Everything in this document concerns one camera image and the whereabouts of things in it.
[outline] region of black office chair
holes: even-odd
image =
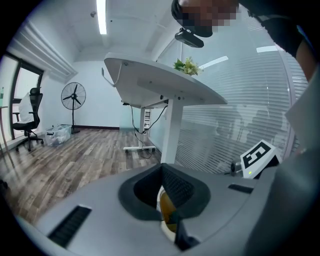
[[[28,138],[25,138],[23,141],[21,141],[15,148],[16,151],[19,151],[19,146],[25,144],[27,141],[29,143],[28,151],[31,151],[31,141],[41,141],[41,144],[44,143],[44,140],[42,138],[38,138],[38,135],[36,135],[32,129],[36,129],[40,123],[40,118],[38,116],[38,109],[42,100],[43,94],[40,93],[39,88],[32,88],[30,90],[30,102],[32,106],[32,112],[29,112],[29,114],[33,114],[33,122],[27,122],[27,123],[18,123],[19,122],[19,113],[15,112],[12,113],[16,115],[16,119],[18,122],[14,123],[12,125],[12,128],[17,131],[24,131],[24,136],[28,136]]]

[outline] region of printed symbol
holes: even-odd
[[[254,147],[247,155],[242,158],[244,167],[247,169],[248,167],[252,166],[270,150],[271,148],[261,141],[256,147]]]

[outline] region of vent slot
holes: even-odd
[[[65,248],[85,222],[91,209],[77,206],[48,236],[50,240]]]

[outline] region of person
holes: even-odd
[[[173,0],[172,16],[197,36],[210,37],[212,27],[235,19],[239,4],[248,9],[267,30],[272,40],[291,54],[309,81],[316,70],[320,43],[317,29],[317,3],[305,0]]]

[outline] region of ceiling light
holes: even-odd
[[[101,35],[107,34],[106,1],[107,0],[96,0],[96,9],[98,12],[99,30]]]
[[[210,66],[212,66],[212,65],[214,65],[214,64],[217,64],[217,63],[219,63],[219,62],[224,62],[224,61],[227,61],[227,60],[229,60],[229,58],[228,58],[227,56],[223,56],[223,57],[221,57],[221,58],[216,58],[216,59],[214,59],[214,60],[212,60],[212,61],[210,61],[210,62],[208,62],[208,63],[206,63],[206,64],[203,64],[203,65],[200,66],[199,68],[200,68],[200,69],[205,69],[205,68],[210,67]]]
[[[258,47],[258,48],[256,49],[256,52],[257,52],[257,53],[276,52],[276,51],[278,51],[278,48],[277,48],[275,45]]]

